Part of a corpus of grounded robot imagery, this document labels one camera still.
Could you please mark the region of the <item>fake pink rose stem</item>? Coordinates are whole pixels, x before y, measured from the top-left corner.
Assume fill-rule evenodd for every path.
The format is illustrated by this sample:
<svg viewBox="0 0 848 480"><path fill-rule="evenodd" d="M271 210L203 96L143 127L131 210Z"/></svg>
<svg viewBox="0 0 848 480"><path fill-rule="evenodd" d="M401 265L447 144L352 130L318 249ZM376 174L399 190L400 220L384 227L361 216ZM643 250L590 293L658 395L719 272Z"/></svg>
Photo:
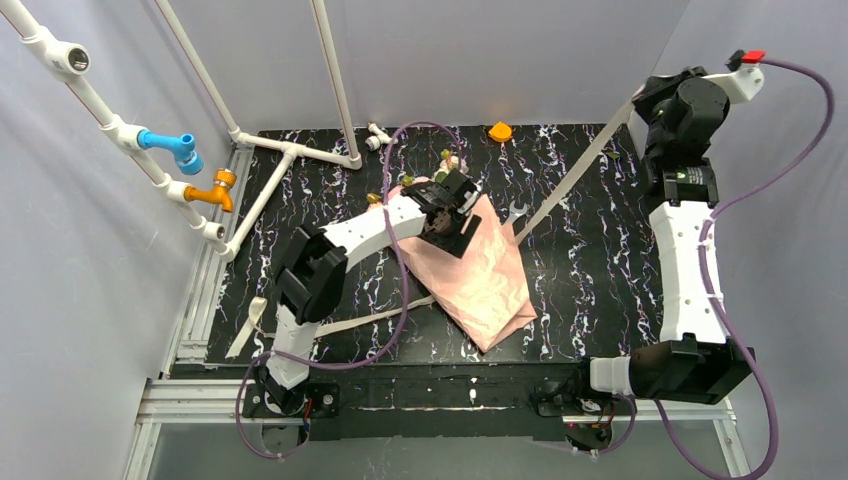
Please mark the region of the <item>fake pink rose stem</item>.
<svg viewBox="0 0 848 480"><path fill-rule="evenodd" d="M400 179L399 183L389 191L388 198L389 199L393 198L400 191L402 191L404 188L406 188L410 185L413 185L416 182L417 182L416 177L413 177L411 175L403 175L402 178ZM375 208L378 208L378 207L381 207L383 205L382 196L378 193L368 193L367 196L366 196L366 199L368 201L368 207L367 207L368 211L375 209Z"/></svg>

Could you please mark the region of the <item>fake cream rose stem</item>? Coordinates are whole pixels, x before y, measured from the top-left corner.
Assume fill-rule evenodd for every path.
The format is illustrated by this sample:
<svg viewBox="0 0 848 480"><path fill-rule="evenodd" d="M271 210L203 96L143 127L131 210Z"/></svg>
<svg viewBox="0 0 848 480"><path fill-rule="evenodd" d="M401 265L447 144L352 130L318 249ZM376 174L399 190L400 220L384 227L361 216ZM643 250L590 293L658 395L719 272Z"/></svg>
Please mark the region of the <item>fake cream rose stem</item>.
<svg viewBox="0 0 848 480"><path fill-rule="evenodd" d="M457 155L449 149L443 149L440 154L440 163L435 171L432 180L441 183L452 171L458 170L462 174L467 174L469 167Z"/></svg>

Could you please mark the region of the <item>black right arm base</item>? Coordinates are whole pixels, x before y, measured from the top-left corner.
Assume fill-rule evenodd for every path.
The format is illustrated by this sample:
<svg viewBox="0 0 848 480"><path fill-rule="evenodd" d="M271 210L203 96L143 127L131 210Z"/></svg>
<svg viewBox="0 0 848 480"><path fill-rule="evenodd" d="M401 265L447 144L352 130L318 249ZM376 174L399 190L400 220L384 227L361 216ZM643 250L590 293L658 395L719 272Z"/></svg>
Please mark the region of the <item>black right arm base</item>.
<svg viewBox="0 0 848 480"><path fill-rule="evenodd" d="M567 449L573 454L599 457L620 448L632 435L638 410L632 395L600 392L590 384L590 360L582 359L562 381L537 383L529 405L543 418L582 415L587 423L567 422ZM614 438L613 421L619 407L630 414L624 433Z"/></svg>

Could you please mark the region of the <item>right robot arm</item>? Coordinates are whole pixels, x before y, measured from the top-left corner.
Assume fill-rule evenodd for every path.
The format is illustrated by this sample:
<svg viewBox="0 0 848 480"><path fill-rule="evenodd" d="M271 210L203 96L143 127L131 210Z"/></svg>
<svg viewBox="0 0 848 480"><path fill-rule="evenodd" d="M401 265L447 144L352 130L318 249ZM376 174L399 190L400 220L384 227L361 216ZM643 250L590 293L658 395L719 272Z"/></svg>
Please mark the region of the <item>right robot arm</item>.
<svg viewBox="0 0 848 480"><path fill-rule="evenodd" d="M702 277L717 272L707 228L719 193L706 152L732 105L752 100L763 80L758 64L712 75L696 67L653 76L633 97L648 127L642 163L661 272L660 339L629 355L583 361L576 392L714 405L750 374L719 319L720 287L707 288Z"/></svg>

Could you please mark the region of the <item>pink wrapping paper sheet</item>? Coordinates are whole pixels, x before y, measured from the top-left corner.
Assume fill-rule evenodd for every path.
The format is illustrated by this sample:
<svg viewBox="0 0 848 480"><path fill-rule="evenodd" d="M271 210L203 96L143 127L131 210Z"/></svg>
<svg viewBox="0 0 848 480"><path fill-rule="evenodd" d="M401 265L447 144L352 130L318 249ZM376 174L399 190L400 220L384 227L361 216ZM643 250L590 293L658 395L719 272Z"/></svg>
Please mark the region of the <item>pink wrapping paper sheet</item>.
<svg viewBox="0 0 848 480"><path fill-rule="evenodd" d="M399 241L407 269L482 353L537 317L513 227L482 195L481 223L460 258L420 238Z"/></svg>

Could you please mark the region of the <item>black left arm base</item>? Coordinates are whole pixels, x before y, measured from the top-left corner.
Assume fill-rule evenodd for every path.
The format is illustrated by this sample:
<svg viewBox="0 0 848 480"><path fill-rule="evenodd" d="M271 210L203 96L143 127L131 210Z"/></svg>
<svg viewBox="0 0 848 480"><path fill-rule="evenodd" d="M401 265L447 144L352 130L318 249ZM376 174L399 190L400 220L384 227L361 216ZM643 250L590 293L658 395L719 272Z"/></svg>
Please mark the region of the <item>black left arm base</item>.
<svg viewBox="0 0 848 480"><path fill-rule="evenodd" d="M333 418L339 414L341 389L336 383L306 381L286 390L272 380L249 381L241 415L248 419Z"/></svg>

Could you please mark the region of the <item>beige printed ribbon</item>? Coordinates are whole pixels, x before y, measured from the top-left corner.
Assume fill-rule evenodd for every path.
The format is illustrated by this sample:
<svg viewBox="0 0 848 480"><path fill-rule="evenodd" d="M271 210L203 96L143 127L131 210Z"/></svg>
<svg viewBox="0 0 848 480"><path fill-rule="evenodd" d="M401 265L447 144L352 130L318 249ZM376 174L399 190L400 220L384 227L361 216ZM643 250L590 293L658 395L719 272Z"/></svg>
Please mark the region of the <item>beige printed ribbon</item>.
<svg viewBox="0 0 848 480"><path fill-rule="evenodd" d="M518 242L523 241L532 232L532 230L542 221L542 219L547 217L553 210L553 208L570 193L570 191L574 188L577 182L582 178L582 176L586 173L589 167L601 154L601 151L605 147L605 145L612 139L612 136L615 134L619 126L629 119L630 114L632 112L633 105L627 102L615 113L613 118L606 124L606 126L601 130L601 132L597 136L595 136L589 147L584 150L584 152L581 154L574 166L566 173L566 175L562 178L556 188L554 188L554 190L546 198L543 204L536 210L533 217L525 223L524 229L516 235L516 240ZM248 210L243 221L237 227L235 233L233 233L231 240L226 243L228 252L226 254L223 254L221 257L227 260L234 259L235 255L239 252L241 245L247 236L247 233L251 228L253 228L260 214L264 211L271 194L276 190L277 185L280 183L283 175L291 166L291 163L293 162L294 158L298 156L310 157L329 163L347 165L349 167L353 167L356 163L361 161L360 158L348 158L342 155L332 154L321 150L310 150L306 146L298 144L296 142L272 140L265 137L250 135L244 132L233 132L231 134L231 137L238 144L268 148L271 150L279 150L284 154L284 160L281 164L278 165L277 169L275 170L275 173L272 175L272 178L267 182L263 190L260 192L253 206L251 206ZM365 325L370 322L376 322L379 320L387 319L394 315L405 317L408 312L414 308L430 306L434 303L435 299L431 296L423 297L415 301L409 301L408 296L404 295L403 304L398 309L387 310L370 316L339 321L332 323L328 326L322 326L317 330L317 335L321 337L324 335L338 333L344 330L349 330ZM266 305L267 301L260 297L256 297L251 301L248 319L242 325L238 335L236 336L236 339L233 341L230 346L230 349L227 351L226 357L228 359L234 358L241 353L251 334L255 332L262 332L260 327L260 321L261 315L265 311Z"/></svg>

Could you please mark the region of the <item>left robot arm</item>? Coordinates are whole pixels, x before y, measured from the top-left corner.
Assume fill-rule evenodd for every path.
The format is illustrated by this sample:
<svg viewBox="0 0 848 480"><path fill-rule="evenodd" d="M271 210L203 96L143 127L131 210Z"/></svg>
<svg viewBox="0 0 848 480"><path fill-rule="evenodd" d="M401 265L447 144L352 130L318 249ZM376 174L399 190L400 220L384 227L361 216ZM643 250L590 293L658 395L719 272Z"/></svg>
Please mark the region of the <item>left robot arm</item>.
<svg viewBox="0 0 848 480"><path fill-rule="evenodd" d="M440 182L401 189L380 207L344 222L299 226L281 259L277 329L266 362L270 377L292 390L309 376L307 356L317 328L340 303L347 273L394 240L418 238L460 258L481 218L472 209L481 190L458 170Z"/></svg>

